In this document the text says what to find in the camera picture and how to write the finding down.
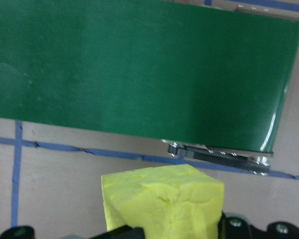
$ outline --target yellow sponge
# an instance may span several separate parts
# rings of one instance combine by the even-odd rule
[[[142,227],[146,239],[217,239],[224,184],[183,164],[102,176],[107,229]]]

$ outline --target metal bracket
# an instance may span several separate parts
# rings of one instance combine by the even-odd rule
[[[282,14],[276,14],[272,13],[269,11],[267,8],[260,8],[263,10],[258,10],[258,7],[251,7],[246,8],[243,5],[238,5],[235,11],[242,12],[242,13],[249,13],[249,14],[254,14],[254,15],[260,15],[260,16],[268,16],[268,17],[273,17],[273,18],[280,18],[280,19],[285,19],[289,21],[296,21],[299,22],[299,17],[294,17],[294,16],[287,16],[287,15],[282,15]]]
[[[198,159],[225,166],[252,171],[256,174],[267,175],[270,171],[268,157],[271,153],[247,152],[224,148],[207,147],[171,140],[162,140],[168,143],[168,153],[172,156],[180,156],[190,159]]]

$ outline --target blue tape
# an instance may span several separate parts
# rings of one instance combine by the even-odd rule
[[[205,5],[207,5],[207,6],[211,6],[211,2],[212,2],[212,0],[205,0]]]
[[[276,0],[229,0],[229,1],[299,12],[299,4],[284,2],[284,1],[276,1]]]
[[[18,224],[19,182],[22,151],[22,122],[15,122],[14,163],[12,173],[11,227]]]
[[[215,164],[215,163],[208,163],[204,161],[185,160],[183,157],[179,157],[179,158],[158,157],[158,156],[151,156],[151,155],[144,155],[144,154],[137,154],[137,153],[126,153],[126,152],[103,150],[103,149],[78,148],[78,147],[73,147],[64,144],[32,142],[32,141],[25,141],[25,140],[22,141],[22,145],[26,147],[34,147],[34,148],[42,147],[50,150],[68,151],[68,152],[85,152],[96,156],[141,160],[141,161],[165,163],[165,164],[187,163],[196,168],[204,168],[204,169],[219,170],[219,171],[234,172],[234,173],[254,174],[253,172],[248,170],[243,170],[243,169],[229,167],[229,166]],[[280,171],[271,171],[268,176],[299,180],[299,176],[287,174]]]
[[[13,138],[1,138],[0,137],[0,144],[14,145],[15,140]]]

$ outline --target bolt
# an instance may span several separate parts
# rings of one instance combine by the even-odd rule
[[[283,234],[288,234],[288,232],[289,232],[288,227],[284,224],[277,224],[276,225],[276,230],[279,233],[283,233]]]
[[[234,227],[241,227],[243,222],[239,218],[232,218],[230,219],[229,223]]]

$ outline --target green conveyor belt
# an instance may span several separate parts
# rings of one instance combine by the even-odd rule
[[[298,42],[159,0],[0,1],[0,117],[271,152]]]

